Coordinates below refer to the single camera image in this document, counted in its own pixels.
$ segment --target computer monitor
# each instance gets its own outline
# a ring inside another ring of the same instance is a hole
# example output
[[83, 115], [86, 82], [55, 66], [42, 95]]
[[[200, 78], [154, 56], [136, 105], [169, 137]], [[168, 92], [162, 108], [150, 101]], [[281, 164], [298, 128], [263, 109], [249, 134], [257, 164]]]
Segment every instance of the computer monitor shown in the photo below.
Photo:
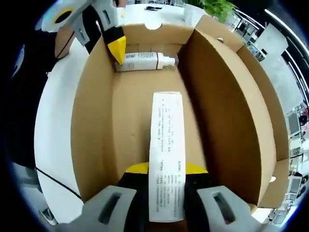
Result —
[[301, 178], [292, 179], [289, 192], [297, 194], [299, 191], [300, 183], [301, 183]]
[[298, 114], [296, 112], [292, 112], [287, 116], [288, 126], [289, 126], [289, 136], [293, 137], [301, 132], [301, 127], [298, 120]]
[[295, 193], [288, 193], [288, 194], [285, 195], [284, 200], [290, 200], [290, 201], [293, 202], [293, 201], [296, 200], [296, 198], [297, 198], [297, 194], [295, 194]]

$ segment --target robotic arm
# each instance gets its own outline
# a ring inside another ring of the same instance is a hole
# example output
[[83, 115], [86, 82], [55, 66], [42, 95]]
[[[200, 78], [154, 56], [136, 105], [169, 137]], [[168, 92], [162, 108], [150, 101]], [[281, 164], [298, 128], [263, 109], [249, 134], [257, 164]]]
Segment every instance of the robotic arm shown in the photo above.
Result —
[[[87, 15], [89, 8], [93, 8], [94, 11]], [[81, 45], [87, 47], [91, 40], [95, 40], [95, 43], [98, 38], [90, 36], [91, 32], [87, 30], [85, 17], [97, 18], [105, 43], [118, 63], [122, 64], [126, 49], [126, 37], [121, 28], [124, 24], [124, 15], [125, 9], [115, 7], [113, 0], [58, 0], [43, 15], [40, 23], [41, 29], [49, 32], [56, 32], [64, 25], [71, 25], [75, 37]], [[95, 20], [90, 23], [93, 24], [92, 28], [98, 30]]]
[[[144, 166], [148, 163], [133, 165]], [[117, 186], [107, 186], [87, 201], [82, 214], [55, 232], [143, 232], [149, 221], [148, 174], [126, 170]], [[225, 186], [214, 186], [208, 173], [186, 175], [183, 210], [188, 232], [278, 232], [251, 216], [248, 204]]]

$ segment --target person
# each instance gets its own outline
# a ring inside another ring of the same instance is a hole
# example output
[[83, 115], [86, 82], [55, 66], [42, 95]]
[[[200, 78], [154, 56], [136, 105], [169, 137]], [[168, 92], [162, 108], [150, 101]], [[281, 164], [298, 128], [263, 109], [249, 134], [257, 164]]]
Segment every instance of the person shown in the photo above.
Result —
[[298, 195], [296, 198], [299, 198], [301, 195], [303, 195], [306, 192], [306, 186], [303, 186], [300, 191], [298, 192]]
[[62, 27], [54, 33], [35, 29], [30, 31], [24, 44], [24, 59], [9, 85], [9, 154], [14, 163], [31, 170], [35, 168], [35, 118], [47, 73], [69, 53], [73, 39], [70, 27]]
[[308, 175], [303, 176], [303, 178], [301, 179], [301, 184], [304, 185], [308, 181], [308, 178]]
[[127, 4], [127, 0], [118, 0], [118, 1], [113, 1], [114, 5], [117, 7], [125, 7]]
[[[289, 171], [289, 176], [291, 176], [293, 174], [293, 171]], [[299, 173], [299, 172], [295, 172], [294, 173], [294, 176], [299, 176], [299, 177], [303, 177], [303, 175], [301, 174], [301, 173]]]
[[301, 115], [299, 118], [299, 124], [300, 126], [304, 126], [308, 122], [308, 117], [307, 115]]

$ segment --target cardboard flap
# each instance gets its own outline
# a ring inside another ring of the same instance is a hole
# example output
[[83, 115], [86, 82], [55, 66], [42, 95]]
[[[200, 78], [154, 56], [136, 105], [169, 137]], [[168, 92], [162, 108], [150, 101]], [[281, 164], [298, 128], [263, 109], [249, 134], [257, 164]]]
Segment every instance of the cardboard flap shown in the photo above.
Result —
[[149, 30], [144, 24], [123, 27], [126, 43], [130, 44], [185, 44], [194, 31], [191, 27], [162, 25]]
[[224, 44], [234, 52], [237, 52], [244, 46], [244, 42], [238, 34], [232, 33], [226, 25], [219, 23], [208, 15], [201, 17], [196, 25], [196, 29], [215, 39], [223, 38]]
[[251, 215], [257, 210], [257, 206], [255, 204], [248, 203], [248, 206], [250, 207], [250, 213]]
[[[198, 102], [195, 112], [203, 122], [200, 133], [209, 172], [218, 184], [257, 204], [266, 189], [261, 176], [270, 180], [275, 166], [272, 126], [258, 86], [232, 50], [198, 31], [183, 46], [179, 60], [192, 102]], [[270, 156], [270, 168], [262, 167], [261, 153]]]
[[269, 183], [258, 207], [278, 208], [282, 204], [289, 185], [289, 159], [284, 159], [276, 163], [273, 176], [276, 177], [276, 180]]
[[277, 161], [273, 129], [266, 103], [254, 78], [239, 56], [213, 37], [205, 34], [204, 36], [233, 72], [251, 111], [260, 144], [261, 189], [259, 199], [261, 199], [268, 187]]
[[102, 37], [77, 87], [71, 119], [71, 153], [83, 202], [117, 183], [112, 140], [113, 63]]
[[237, 54], [247, 66], [265, 100], [274, 132], [277, 161], [285, 160], [289, 158], [288, 131], [275, 88], [258, 60], [246, 47], [241, 48]]

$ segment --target cardboard divider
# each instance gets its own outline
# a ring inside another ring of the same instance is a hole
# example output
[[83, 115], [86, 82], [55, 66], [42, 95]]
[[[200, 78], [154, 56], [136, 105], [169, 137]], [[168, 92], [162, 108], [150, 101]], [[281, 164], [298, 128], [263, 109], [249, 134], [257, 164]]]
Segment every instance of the cardboard divider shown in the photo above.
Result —
[[196, 29], [215, 39], [223, 38], [223, 43], [234, 52], [237, 52], [244, 46], [240, 35], [232, 33], [226, 25], [219, 23], [208, 15], [202, 16], [196, 25]]
[[242, 64], [243, 69], [240, 68], [242, 63], [239, 56], [230, 50], [226, 46], [222, 46], [220, 42], [215, 40], [209, 35], [204, 36], [208, 41], [215, 47], [217, 52], [225, 59], [226, 64], [228, 64], [230, 70], [234, 73], [238, 84], [245, 95], [248, 106], [252, 113], [252, 117], [255, 124], [255, 130], [257, 132], [258, 141], [260, 144], [260, 157], [261, 157], [261, 189], [259, 199], [261, 199], [269, 185], [269, 181], [274, 172], [276, 164], [276, 150], [274, 141], [274, 132], [272, 129], [272, 124], [270, 116], [265, 104], [264, 98], [258, 85], [254, 81], [251, 73], [247, 67]]
[[115, 73], [111, 60], [100, 38], [85, 64], [74, 100], [71, 152], [76, 182], [84, 202], [118, 181], [112, 137]]
[[[179, 68], [194, 89], [189, 94], [197, 95], [196, 114], [200, 113], [207, 124], [205, 130], [200, 127], [201, 133], [207, 133], [203, 142], [209, 141], [208, 147], [204, 146], [207, 168], [215, 173], [219, 185], [257, 204], [266, 190], [261, 178], [267, 172], [270, 180], [272, 174], [262, 167], [261, 156], [275, 157], [267, 108], [253, 77], [237, 55], [206, 37], [207, 40], [198, 31], [193, 33], [179, 54]], [[270, 161], [269, 169], [274, 169], [274, 163]]]
[[239, 55], [242, 62], [244, 62], [244, 64], [247, 66], [248, 70], [252, 74], [255, 82], [259, 86], [259, 89], [267, 105], [267, 109], [273, 126], [275, 143], [277, 144], [276, 146], [277, 161], [287, 159], [289, 158], [288, 132], [285, 125], [283, 110], [280, 105], [279, 98], [276, 94], [275, 88], [270, 83], [269, 77], [263, 70], [262, 66], [259, 64], [258, 60], [252, 56], [252, 54], [246, 47], [242, 47], [237, 52], [237, 54]]

